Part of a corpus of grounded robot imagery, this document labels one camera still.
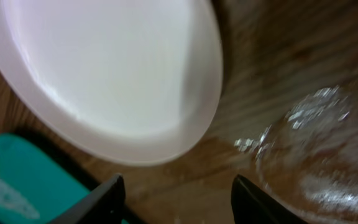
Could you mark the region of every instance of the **table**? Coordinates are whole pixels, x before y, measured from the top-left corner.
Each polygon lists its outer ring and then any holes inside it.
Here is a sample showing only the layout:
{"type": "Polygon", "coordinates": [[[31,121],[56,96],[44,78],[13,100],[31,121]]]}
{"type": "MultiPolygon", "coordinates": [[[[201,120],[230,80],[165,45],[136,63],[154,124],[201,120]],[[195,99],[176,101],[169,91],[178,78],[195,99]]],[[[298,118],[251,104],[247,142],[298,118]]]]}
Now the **table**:
{"type": "Polygon", "coordinates": [[[48,136],[99,181],[124,174],[127,204],[149,223],[233,223],[231,183],[257,182],[233,142],[256,138],[303,96],[358,76],[358,1],[214,0],[224,50],[223,94],[205,137],[155,167],[97,159],[42,124],[0,74],[0,133],[48,136]]]}

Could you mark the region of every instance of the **plate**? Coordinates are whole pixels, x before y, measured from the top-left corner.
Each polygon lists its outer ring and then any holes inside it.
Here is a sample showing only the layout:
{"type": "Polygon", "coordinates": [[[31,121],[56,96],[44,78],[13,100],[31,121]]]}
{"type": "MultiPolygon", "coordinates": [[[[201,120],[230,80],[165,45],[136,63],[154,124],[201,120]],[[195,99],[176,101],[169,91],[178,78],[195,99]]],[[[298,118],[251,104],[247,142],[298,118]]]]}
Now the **plate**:
{"type": "Polygon", "coordinates": [[[201,139],[223,62],[209,1],[0,0],[0,71],[62,138],[146,166],[201,139]]]}

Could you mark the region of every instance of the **white plate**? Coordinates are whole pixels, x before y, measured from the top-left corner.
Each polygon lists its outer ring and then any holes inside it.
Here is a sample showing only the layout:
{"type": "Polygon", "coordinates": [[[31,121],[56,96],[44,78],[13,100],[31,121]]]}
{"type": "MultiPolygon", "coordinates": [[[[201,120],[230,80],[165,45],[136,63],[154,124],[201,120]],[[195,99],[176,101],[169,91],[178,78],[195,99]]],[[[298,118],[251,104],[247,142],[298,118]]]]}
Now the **white plate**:
{"type": "Polygon", "coordinates": [[[172,160],[215,114],[223,72],[207,0],[0,0],[0,71],[64,139],[130,165],[172,160]]]}

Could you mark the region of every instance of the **wood grain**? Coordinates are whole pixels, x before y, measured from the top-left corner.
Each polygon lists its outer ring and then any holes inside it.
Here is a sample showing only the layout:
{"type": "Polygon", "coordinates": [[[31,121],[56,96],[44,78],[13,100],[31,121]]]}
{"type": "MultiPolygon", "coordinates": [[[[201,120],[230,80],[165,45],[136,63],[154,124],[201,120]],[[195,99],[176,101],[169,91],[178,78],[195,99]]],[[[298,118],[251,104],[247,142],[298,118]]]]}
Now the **wood grain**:
{"type": "Polygon", "coordinates": [[[204,140],[188,154],[146,168],[97,159],[42,124],[1,74],[0,134],[32,128],[100,181],[123,173],[127,202],[147,222],[232,223],[234,176],[256,181],[233,140],[256,137],[306,94],[358,76],[358,0],[212,2],[223,40],[224,91],[204,140]]]}

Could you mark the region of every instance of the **teal object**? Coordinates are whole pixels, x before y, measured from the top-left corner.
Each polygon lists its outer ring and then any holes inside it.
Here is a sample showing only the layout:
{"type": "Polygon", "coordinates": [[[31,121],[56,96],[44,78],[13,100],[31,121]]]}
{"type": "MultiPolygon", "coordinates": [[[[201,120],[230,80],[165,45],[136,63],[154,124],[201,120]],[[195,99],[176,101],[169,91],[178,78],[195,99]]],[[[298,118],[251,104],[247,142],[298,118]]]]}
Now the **teal object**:
{"type": "Polygon", "coordinates": [[[13,134],[0,135],[1,223],[47,223],[88,194],[37,146],[13,134]]]}

